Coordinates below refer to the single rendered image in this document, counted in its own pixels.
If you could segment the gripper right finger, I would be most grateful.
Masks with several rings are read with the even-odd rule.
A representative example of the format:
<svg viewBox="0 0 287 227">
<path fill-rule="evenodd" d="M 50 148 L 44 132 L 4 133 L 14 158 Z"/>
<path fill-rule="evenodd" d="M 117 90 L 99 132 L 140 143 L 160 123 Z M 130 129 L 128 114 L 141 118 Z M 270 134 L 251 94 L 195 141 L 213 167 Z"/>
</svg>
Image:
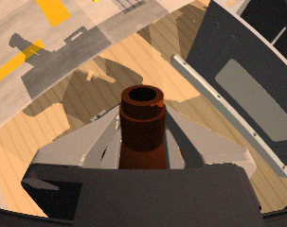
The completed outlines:
<svg viewBox="0 0 287 227">
<path fill-rule="evenodd" d="M 166 108 L 164 147 L 167 169 L 241 166 L 250 179 L 256 164 L 247 148 L 186 119 L 168 105 Z"/>
</svg>

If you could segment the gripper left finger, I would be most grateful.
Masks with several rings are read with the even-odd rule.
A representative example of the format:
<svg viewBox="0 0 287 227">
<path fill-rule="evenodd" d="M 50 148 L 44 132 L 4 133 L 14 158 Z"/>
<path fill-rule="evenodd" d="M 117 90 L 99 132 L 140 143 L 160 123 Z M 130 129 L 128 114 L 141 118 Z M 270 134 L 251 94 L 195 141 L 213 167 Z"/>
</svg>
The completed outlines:
<svg viewBox="0 0 287 227">
<path fill-rule="evenodd" d="M 121 127 L 117 105 L 101 118 L 38 148 L 30 165 L 41 163 L 118 169 L 120 148 Z"/>
</svg>

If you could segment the black crate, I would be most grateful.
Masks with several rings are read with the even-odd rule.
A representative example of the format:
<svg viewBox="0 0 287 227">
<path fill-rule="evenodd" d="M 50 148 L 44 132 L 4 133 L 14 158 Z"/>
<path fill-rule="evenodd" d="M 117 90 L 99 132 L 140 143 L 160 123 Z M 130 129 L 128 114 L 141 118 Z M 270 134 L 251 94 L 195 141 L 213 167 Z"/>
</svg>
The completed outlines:
<svg viewBox="0 0 287 227">
<path fill-rule="evenodd" d="M 186 63 L 287 166 L 287 0 L 230 1 L 209 1 Z"/>
</svg>

